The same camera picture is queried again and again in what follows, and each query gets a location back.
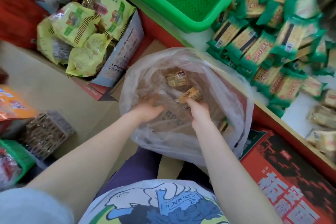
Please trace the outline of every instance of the forearm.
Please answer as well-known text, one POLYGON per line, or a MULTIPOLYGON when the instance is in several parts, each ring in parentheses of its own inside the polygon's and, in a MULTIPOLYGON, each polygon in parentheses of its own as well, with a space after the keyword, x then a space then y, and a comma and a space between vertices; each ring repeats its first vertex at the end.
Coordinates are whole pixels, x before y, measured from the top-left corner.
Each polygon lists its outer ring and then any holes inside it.
POLYGON ((282 223, 266 196, 209 121, 195 126, 217 200, 234 224, 282 223))
POLYGON ((140 124, 132 112, 60 158, 27 186, 65 203, 78 220, 103 185, 126 140, 140 124))

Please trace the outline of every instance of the red packaging box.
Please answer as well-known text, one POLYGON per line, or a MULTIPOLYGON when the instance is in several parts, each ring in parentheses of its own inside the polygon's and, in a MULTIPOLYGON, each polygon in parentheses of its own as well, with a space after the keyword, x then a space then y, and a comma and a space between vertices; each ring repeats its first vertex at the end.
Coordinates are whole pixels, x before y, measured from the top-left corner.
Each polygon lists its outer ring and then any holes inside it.
POLYGON ((336 189, 279 135, 253 127, 241 163, 284 223, 336 223, 336 189))

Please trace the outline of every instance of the purple pants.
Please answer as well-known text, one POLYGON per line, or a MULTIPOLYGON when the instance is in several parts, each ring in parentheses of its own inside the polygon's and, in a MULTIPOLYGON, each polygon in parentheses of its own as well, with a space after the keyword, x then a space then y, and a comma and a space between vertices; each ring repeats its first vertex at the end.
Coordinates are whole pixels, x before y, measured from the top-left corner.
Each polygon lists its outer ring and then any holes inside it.
MULTIPOLYGON (((157 179, 161 158, 161 154, 138 147, 136 153, 112 175, 108 183, 99 190, 96 197, 115 188, 144 180, 157 179)), ((208 175, 189 162, 184 162, 177 179, 194 181, 204 189, 213 193, 208 175)))

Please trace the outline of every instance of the floor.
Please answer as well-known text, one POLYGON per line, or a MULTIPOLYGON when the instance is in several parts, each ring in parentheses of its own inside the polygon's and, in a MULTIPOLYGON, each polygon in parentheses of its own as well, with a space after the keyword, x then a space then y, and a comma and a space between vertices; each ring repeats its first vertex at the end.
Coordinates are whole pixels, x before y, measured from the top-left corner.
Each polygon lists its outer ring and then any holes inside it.
MULTIPOLYGON (((96 101, 64 74, 49 67, 43 59, 28 55, 23 49, 9 43, 0 43, 0 64, 7 73, 7 84, 20 94, 32 107, 57 110, 77 131, 54 153, 60 158, 84 141, 112 124, 120 117, 118 102, 96 101)), ((111 174, 136 151, 137 145, 127 141, 111 174)), ((160 179, 175 179, 183 162, 163 157, 160 163, 160 179)))

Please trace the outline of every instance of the t-shirt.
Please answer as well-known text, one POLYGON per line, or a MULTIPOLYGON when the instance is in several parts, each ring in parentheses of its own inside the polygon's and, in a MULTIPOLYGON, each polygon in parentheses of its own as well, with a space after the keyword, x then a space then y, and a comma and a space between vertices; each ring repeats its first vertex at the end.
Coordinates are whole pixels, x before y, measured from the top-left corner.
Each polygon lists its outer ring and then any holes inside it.
MULTIPOLYGON (((10 224, 73 224, 74 222, 73 215, 67 207, 49 195, 29 188, 12 189, 0 193, 0 216, 5 223, 10 224), (27 196, 30 199, 26 204, 22 197, 27 196)), ((79 224, 131 223, 223 224, 229 222, 218 207, 214 194, 195 182, 183 180, 147 180, 110 190, 91 203, 79 222, 79 224)))

